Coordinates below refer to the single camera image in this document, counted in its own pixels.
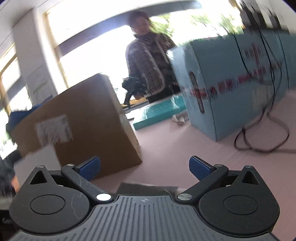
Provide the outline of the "power strip with adapters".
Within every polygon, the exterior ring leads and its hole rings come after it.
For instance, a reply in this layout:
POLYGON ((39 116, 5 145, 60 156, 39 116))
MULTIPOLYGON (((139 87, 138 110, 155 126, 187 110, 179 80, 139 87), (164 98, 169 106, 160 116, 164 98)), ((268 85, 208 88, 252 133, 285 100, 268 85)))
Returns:
POLYGON ((258 1, 239 1, 240 16, 246 29, 282 30, 277 15, 258 1))

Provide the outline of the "light blue printed box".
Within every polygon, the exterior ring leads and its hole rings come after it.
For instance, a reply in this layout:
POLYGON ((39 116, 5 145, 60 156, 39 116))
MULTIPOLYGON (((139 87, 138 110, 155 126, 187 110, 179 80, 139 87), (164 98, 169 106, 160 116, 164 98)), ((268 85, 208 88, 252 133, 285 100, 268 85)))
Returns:
POLYGON ((191 124, 219 141, 295 86, 295 36, 253 31, 168 51, 191 124))

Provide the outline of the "blue cloth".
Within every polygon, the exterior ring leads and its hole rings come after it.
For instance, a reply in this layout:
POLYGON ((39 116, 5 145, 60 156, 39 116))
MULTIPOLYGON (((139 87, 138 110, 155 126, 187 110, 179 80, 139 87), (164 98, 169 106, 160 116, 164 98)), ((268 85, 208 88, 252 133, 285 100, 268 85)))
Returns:
POLYGON ((9 121, 6 124, 6 132, 11 135, 11 131, 20 123, 24 118, 33 113, 36 109, 41 107, 42 104, 33 106, 30 110, 16 110, 12 111, 9 115, 9 121))

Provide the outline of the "teal flat box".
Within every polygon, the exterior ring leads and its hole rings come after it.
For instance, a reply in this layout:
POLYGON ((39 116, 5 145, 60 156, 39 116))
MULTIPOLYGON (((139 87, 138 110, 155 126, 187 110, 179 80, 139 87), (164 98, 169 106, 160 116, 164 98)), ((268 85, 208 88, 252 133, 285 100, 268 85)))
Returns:
POLYGON ((183 96, 179 94, 133 110, 130 114, 133 118, 133 127, 137 131, 167 120, 184 110, 186 110, 185 102, 183 96))

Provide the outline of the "large brown cardboard box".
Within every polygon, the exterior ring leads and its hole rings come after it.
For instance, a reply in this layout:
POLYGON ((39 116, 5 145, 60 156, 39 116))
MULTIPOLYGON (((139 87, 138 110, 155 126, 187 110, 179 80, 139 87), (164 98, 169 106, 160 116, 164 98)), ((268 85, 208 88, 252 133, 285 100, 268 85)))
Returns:
POLYGON ((62 92, 21 120, 11 138, 23 155, 47 145, 60 165, 97 156, 100 176, 141 164, 140 145, 106 75, 62 92))

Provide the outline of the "person's handheld black gripper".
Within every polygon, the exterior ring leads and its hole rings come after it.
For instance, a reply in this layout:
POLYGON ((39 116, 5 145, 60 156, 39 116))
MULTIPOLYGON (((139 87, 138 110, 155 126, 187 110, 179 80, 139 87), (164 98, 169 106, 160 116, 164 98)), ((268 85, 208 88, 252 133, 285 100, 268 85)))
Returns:
POLYGON ((147 86, 143 82, 133 77, 125 78, 123 80, 122 87, 127 91, 125 95, 124 104, 128 108, 131 107, 130 99, 132 96, 136 99, 141 99, 142 97, 145 96, 147 92, 147 86))

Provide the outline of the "crumpled white paper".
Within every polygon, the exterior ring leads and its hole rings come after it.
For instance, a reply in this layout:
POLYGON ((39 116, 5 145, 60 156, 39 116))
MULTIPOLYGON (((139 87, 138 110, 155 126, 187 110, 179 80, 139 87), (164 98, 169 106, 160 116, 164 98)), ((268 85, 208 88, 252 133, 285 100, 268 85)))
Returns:
POLYGON ((172 121, 175 122, 177 125, 179 126, 183 126, 188 120, 188 113, 179 113, 179 114, 175 114, 171 117, 172 121))

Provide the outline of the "person in plaid jacket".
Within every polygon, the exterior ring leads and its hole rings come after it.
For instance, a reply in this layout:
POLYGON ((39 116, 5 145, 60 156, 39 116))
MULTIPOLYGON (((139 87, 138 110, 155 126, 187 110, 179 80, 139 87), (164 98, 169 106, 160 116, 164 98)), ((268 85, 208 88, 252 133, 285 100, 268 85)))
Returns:
POLYGON ((135 40, 126 48, 128 77, 133 77, 147 86, 144 97, 149 103, 159 101, 181 92, 167 52, 176 47, 164 33, 155 33, 144 11, 133 11, 128 25, 135 40))

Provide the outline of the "grey cloth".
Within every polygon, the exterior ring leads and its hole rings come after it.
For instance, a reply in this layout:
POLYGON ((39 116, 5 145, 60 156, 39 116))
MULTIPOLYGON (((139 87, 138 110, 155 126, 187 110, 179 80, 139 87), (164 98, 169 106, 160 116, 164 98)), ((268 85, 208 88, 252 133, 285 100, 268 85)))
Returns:
POLYGON ((178 187, 175 186, 155 186, 146 184, 133 184, 122 182, 116 195, 132 195, 132 196, 175 196, 178 193, 178 187))

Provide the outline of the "white corrugated plastic bin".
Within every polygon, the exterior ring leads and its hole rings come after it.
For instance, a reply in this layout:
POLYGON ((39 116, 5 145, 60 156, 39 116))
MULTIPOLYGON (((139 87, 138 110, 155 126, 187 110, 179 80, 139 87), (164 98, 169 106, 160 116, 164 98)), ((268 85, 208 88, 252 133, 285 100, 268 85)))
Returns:
POLYGON ((48 170, 60 170, 61 164, 53 145, 47 145, 33 153, 27 154, 15 164, 16 177, 22 186, 36 166, 45 166, 48 170))

